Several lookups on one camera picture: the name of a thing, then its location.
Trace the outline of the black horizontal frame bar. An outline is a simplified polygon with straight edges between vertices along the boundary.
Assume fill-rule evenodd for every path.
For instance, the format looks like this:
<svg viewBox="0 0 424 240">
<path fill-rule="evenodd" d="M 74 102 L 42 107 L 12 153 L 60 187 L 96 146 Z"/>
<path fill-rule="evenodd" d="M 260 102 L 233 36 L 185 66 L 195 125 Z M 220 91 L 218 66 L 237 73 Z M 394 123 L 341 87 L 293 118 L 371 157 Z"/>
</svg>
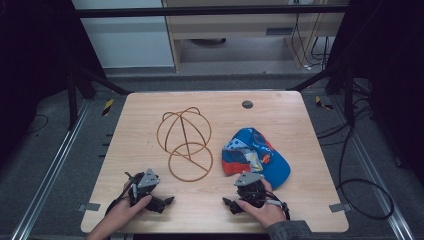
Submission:
<svg viewBox="0 0 424 240">
<path fill-rule="evenodd" d="M 80 18 L 109 17 L 156 17 L 156 16 L 209 16 L 245 14 L 297 14 L 297 13 L 341 13 L 350 9 L 347 4 L 337 5 L 266 5 L 266 6 L 203 6 L 128 9 L 83 9 L 73 10 L 69 15 Z"/>
</svg>

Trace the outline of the blue and red cap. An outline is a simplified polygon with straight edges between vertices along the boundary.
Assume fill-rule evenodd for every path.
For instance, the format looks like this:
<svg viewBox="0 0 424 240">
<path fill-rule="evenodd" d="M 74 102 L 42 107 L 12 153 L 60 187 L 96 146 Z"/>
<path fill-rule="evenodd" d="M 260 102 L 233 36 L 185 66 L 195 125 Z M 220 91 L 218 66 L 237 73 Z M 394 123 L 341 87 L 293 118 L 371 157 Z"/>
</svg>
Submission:
<svg viewBox="0 0 424 240">
<path fill-rule="evenodd" d="M 273 190 L 280 187 L 291 173 L 285 158 L 255 128 L 240 129 L 222 148 L 221 158 L 226 175 L 243 171 L 258 173 Z"/>
</svg>

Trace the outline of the person's right hand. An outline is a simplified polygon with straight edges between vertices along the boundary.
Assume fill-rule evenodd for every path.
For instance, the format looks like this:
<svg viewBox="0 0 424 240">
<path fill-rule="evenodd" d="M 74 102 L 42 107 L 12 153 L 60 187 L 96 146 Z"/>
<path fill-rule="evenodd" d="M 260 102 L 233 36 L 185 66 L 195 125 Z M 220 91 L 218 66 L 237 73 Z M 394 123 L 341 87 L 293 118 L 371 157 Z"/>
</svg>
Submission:
<svg viewBox="0 0 424 240">
<path fill-rule="evenodd" d="M 237 200 L 236 203 L 246 213 L 254 217 L 264 228 L 286 221 L 286 214 L 277 205 L 265 203 L 261 208 L 256 208 L 243 200 Z"/>
</svg>

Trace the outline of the yellow black striped tape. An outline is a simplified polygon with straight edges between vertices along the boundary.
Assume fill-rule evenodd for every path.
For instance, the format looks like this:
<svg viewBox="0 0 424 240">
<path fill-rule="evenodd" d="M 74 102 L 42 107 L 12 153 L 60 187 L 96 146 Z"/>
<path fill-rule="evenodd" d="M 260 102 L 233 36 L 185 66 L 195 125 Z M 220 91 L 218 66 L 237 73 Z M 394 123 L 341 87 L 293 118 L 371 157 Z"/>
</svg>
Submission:
<svg viewBox="0 0 424 240">
<path fill-rule="evenodd" d="M 334 109 L 331 104 L 324 104 L 319 96 L 315 96 L 315 105 L 317 107 L 321 107 L 321 108 L 324 108 L 324 109 L 327 109 L 327 110 Z"/>
<path fill-rule="evenodd" d="M 113 103 L 114 103 L 114 99 L 108 99 L 106 101 L 105 106 L 104 106 L 103 111 L 102 111 L 102 114 L 101 114 L 102 116 L 107 116 L 109 114 Z"/>
</svg>

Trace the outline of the person's left hand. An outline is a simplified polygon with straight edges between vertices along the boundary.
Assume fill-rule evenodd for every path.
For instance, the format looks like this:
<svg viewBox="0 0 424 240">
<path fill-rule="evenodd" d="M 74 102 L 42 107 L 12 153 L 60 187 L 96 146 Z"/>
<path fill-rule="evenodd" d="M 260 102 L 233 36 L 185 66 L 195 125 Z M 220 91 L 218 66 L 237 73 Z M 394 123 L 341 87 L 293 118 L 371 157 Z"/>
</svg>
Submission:
<svg viewBox="0 0 424 240">
<path fill-rule="evenodd" d="M 106 229 L 117 232 L 126 226 L 134 217 L 140 214 L 150 203 L 151 195 L 141 198 L 135 205 L 128 199 L 120 200 L 105 216 Z"/>
</svg>

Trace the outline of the aluminium floor rail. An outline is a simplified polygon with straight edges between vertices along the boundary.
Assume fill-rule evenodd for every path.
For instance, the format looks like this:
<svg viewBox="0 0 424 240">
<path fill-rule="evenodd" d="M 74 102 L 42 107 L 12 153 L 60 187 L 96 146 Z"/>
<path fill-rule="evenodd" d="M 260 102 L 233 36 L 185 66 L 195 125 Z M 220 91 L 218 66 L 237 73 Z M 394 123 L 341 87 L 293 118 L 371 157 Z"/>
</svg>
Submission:
<svg viewBox="0 0 424 240">
<path fill-rule="evenodd" d="M 375 190 L 374 194 L 383 212 L 388 216 L 387 221 L 395 236 L 398 240 L 415 240 L 415 236 L 413 235 L 408 223 L 401 213 L 397 203 L 393 199 L 386 183 L 377 171 L 356 131 L 351 134 L 351 141 L 353 148 L 358 155 L 358 161 L 361 164 L 367 179 L 381 187 L 381 190 Z"/>
<path fill-rule="evenodd" d="M 32 201 L 30 202 L 25 214 L 16 226 L 11 240 L 27 240 L 34 224 L 36 223 L 41 210 L 54 186 L 56 179 L 62 169 L 63 164 L 66 162 L 67 156 L 80 132 L 80 129 L 86 119 L 87 112 L 90 108 L 92 101 L 83 100 L 81 108 L 77 112 L 77 120 L 74 125 L 66 132 L 64 139 L 57 150 L 52 163 L 50 164 L 42 182 L 40 183 Z"/>
</svg>

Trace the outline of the light wooden desk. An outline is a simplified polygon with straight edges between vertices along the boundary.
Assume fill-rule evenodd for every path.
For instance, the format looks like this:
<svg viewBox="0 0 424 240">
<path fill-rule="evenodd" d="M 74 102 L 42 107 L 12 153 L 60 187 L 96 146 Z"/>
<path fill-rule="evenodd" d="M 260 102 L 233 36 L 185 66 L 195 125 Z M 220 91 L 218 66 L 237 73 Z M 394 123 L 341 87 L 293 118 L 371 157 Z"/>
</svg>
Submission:
<svg viewBox="0 0 424 240">
<path fill-rule="evenodd" d="M 161 0 L 165 7 L 336 5 L 349 0 Z M 319 37 L 337 35 L 342 13 L 247 14 L 168 16 L 174 42 L 188 39 L 282 37 L 298 68 L 312 64 L 312 48 Z"/>
</svg>

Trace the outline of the white cabinet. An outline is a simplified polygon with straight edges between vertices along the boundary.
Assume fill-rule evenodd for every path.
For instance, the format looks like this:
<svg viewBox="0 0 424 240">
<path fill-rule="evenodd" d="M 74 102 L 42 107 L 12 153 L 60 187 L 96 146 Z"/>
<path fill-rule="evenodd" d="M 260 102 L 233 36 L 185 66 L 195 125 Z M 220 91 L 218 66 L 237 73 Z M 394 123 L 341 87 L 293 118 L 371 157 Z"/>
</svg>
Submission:
<svg viewBox="0 0 424 240">
<path fill-rule="evenodd" d="M 72 0 L 77 10 L 161 8 L 161 0 Z M 164 17 L 82 18 L 104 69 L 173 67 Z"/>
</svg>

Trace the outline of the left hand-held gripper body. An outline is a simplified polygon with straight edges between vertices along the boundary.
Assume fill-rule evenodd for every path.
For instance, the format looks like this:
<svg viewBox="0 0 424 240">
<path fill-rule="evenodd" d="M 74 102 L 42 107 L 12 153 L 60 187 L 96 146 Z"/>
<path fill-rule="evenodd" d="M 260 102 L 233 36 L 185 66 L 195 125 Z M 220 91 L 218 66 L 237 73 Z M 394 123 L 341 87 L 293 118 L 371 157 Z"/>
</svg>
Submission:
<svg viewBox="0 0 424 240">
<path fill-rule="evenodd" d="M 158 176 L 152 169 L 145 172 L 137 173 L 130 177 L 130 188 L 128 191 L 130 204 L 135 205 L 140 199 L 149 195 L 153 189 L 159 184 Z"/>
</svg>

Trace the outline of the black curtain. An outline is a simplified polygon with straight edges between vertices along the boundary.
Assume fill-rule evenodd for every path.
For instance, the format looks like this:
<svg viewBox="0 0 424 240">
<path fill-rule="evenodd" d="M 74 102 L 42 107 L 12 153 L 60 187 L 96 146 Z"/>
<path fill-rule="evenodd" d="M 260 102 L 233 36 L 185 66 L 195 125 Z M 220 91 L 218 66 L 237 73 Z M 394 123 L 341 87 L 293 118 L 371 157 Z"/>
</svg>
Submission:
<svg viewBox="0 0 424 240">
<path fill-rule="evenodd" d="M 35 118 L 38 103 L 67 88 L 70 65 L 61 59 L 54 38 L 65 38 L 83 68 L 103 77 L 80 19 L 56 17 L 47 10 L 68 11 L 72 0 L 0 0 L 0 168 Z"/>
<path fill-rule="evenodd" d="M 372 85 L 372 103 L 424 186 L 424 0 L 349 0 L 328 64 Z"/>
</svg>

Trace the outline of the grey table edge bracket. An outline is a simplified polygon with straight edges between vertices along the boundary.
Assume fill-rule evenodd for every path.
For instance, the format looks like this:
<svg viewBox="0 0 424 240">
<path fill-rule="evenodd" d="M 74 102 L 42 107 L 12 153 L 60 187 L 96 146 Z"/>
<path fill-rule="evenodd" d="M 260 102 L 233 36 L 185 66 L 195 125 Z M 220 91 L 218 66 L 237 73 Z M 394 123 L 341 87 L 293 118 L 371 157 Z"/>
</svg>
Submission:
<svg viewBox="0 0 424 240">
<path fill-rule="evenodd" d="M 352 206 L 349 203 L 337 203 L 337 204 L 331 204 L 329 206 L 330 210 L 332 213 L 336 213 L 336 212 L 347 212 L 347 211 L 351 211 L 352 210 Z"/>
<path fill-rule="evenodd" d="M 99 208 L 100 208 L 100 204 L 98 203 L 85 203 L 85 204 L 80 204 L 77 210 L 79 212 L 98 211 Z"/>
</svg>

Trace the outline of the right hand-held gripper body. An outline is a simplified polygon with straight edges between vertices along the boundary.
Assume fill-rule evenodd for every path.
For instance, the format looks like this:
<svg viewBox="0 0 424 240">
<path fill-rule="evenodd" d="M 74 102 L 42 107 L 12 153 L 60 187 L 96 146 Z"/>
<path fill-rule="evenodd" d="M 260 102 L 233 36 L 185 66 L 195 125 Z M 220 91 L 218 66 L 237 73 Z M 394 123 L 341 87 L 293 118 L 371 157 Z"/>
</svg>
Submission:
<svg viewBox="0 0 424 240">
<path fill-rule="evenodd" d="M 263 176 L 259 173 L 242 172 L 234 182 L 240 199 L 261 208 L 266 200 L 266 189 L 262 179 Z"/>
</svg>

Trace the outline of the black metal frame stand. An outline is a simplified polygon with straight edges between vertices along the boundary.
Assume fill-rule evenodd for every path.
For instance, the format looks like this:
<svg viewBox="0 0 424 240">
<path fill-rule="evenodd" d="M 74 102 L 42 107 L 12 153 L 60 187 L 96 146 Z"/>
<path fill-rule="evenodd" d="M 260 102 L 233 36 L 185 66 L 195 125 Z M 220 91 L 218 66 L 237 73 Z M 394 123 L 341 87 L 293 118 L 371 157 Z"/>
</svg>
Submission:
<svg viewBox="0 0 424 240">
<path fill-rule="evenodd" d="M 329 77 L 330 80 L 325 87 L 325 91 L 332 95 L 337 93 L 341 88 L 344 88 L 344 116 L 347 123 L 351 126 L 355 126 L 354 110 L 353 110 L 353 84 L 354 74 L 353 68 L 349 65 L 333 65 L 327 67 L 325 70 L 315 74 L 306 81 L 288 88 L 288 91 L 301 92 L 308 86 L 313 85 L 319 80 Z"/>
<path fill-rule="evenodd" d="M 76 91 L 79 90 L 84 99 L 93 99 L 96 96 L 96 90 L 91 82 L 101 84 L 102 86 L 112 90 L 119 95 L 129 95 L 130 91 L 125 90 L 114 83 L 107 80 L 106 77 L 101 77 L 85 68 L 71 70 L 67 76 L 67 92 L 69 105 L 69 127 L 73 129 L 78 121 L 78 108 Z"/>
</svg>

